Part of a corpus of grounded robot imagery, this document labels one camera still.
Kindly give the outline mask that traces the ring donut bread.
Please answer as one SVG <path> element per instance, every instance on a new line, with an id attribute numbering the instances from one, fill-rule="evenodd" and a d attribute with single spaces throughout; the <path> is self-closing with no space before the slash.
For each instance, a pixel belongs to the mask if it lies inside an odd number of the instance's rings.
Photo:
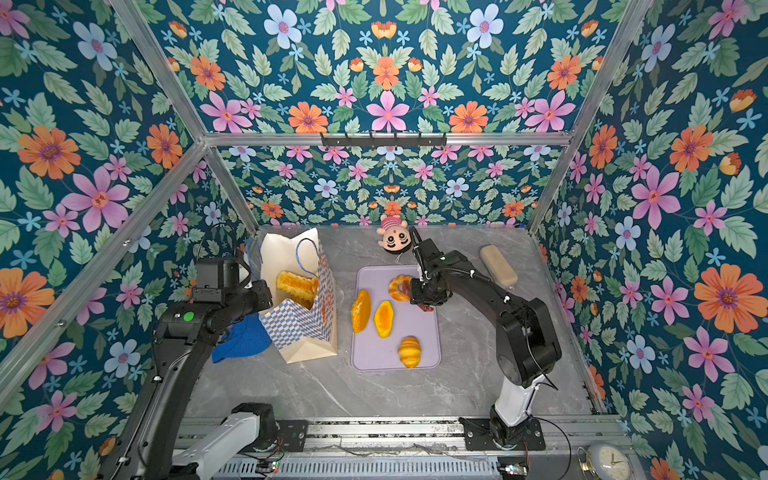
<path id="1" fill-rule="evenodd" d="M 413 278 L 408 275 L 399 275 L 393 278 L 388 286 L 391 298 L 397 302 L 411 301 L 411 282 Z"/>

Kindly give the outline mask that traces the red silicone tongs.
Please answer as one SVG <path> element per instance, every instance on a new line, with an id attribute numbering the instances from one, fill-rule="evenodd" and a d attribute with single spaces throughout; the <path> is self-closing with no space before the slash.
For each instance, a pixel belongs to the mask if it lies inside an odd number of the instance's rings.
<path id="1" fill-rule="evenodd" d="M 425 290 L 422 285 L 422 281 L 412 277 L 413 280 L 411 282 L 411 301 L 409 302 L 412 305 L 416 305 L 424 312 L 432 312 L 434 310 L 434 307 L 428 302 L 425 296 Z"/>

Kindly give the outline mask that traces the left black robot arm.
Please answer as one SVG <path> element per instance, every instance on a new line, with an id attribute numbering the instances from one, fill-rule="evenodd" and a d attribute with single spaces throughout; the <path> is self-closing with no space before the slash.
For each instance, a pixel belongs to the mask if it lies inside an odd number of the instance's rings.
<path id="1" fill-rule="evenodd" d="M 186 450 L 174 451 L 194 387 L 223 333 L 245 316 L 267 310 L 263 280 L 241 282 L 211 302 L 177 303 L 159 322 L 149 374 L 100 479 L 210 479 L 240 453 L 268 451 L 278 443 L 271 406 L 244 403 Z"/>

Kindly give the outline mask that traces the yellow oval bread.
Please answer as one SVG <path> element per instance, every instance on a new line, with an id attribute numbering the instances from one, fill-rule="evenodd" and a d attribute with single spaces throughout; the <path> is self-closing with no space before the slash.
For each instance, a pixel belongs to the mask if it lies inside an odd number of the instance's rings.
<path id="1" fill-rule="evenodd" d="M 380 338 L 391 335 L 394 324 L 394 309 L 390 301 L 383 301 L 374 314 L 374 324 Z"/>

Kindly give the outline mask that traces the checkered paper bag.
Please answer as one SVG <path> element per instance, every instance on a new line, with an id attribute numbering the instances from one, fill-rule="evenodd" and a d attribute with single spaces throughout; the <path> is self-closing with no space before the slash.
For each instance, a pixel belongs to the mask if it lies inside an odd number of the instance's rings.
<path id="1" fill-rule="evenodd" d="M 318 230 L 294 237 L 266 233 L 251 259 L 272 294 L 273 306 L 259 314 L 260 322 L 283 360 L 335 356 L 336 282 Z"/>

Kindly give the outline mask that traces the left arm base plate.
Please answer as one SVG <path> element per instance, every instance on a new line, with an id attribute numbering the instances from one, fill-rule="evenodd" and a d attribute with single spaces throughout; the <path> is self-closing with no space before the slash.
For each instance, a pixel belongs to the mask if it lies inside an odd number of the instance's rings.
<path id="1" fill-rule="evenodd" d="M 239 451 L 240 454 L 266 455 L 281 452 L 303 452 L 308 438 L 307 420 L 277 420 L 274 428 L 260 433 L 256 441 Z"/>

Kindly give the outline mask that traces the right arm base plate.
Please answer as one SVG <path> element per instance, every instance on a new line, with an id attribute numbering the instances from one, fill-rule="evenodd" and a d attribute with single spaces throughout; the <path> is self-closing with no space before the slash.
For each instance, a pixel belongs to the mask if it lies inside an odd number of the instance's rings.
<path id="1" fill-rule="evenodd" d="M 529 417 L 515 427 L 498 418 L 460 417 L 468 451 L 543 451 L 546 449 L 540 422 Z"/>

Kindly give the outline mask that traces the square toast bread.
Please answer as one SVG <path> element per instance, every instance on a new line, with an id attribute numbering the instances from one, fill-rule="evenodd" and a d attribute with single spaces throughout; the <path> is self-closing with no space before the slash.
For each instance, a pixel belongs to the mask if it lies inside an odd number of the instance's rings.
<path id="1" fill-rule="evenodd" d="M 276 286 L 294 301 L 311 304 L 319 290 L 319 279 L 282 271 L 277 276 Z"/>

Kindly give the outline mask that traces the small croissant bread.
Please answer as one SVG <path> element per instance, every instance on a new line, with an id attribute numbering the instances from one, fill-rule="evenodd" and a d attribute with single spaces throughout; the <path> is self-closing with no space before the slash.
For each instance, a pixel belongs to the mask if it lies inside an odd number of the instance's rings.
<path id="1" fill-rule="evenodd" d="M 404 338 L 398 348 L 401 363 L 407 369 L 414 369 L 420 365 L 422 348 L 420 341 L 414 336 Z"/>

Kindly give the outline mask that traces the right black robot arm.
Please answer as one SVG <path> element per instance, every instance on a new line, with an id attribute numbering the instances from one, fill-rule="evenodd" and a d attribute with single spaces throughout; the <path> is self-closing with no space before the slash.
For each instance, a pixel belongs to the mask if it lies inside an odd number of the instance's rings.
<path id="1" fill-rule="evenodd" d="M 438 307 L 457 294 L 494 327 L 495 358 L 504 382 L 490 410 L 489 433 L 503 449 L 516 446 L 534 431 L 534 397 L 562 358 L 548 307 L 537 298 L 514 295 L 457 251 L 429 253 L 422 245 L 414 256 L 419 277 L 411 282 L 412 304 Z"/>

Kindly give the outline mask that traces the oval orange bread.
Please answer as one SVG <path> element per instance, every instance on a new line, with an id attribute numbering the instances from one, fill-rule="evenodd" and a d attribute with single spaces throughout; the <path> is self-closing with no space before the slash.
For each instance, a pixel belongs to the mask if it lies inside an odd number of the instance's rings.
<path id="1" fill-rule="evenodd" d="M 367 290 L 361 289 L 351 310 L 352 327 L 355 334 L 362 333 L 371 317 L 371 297 Z"/>

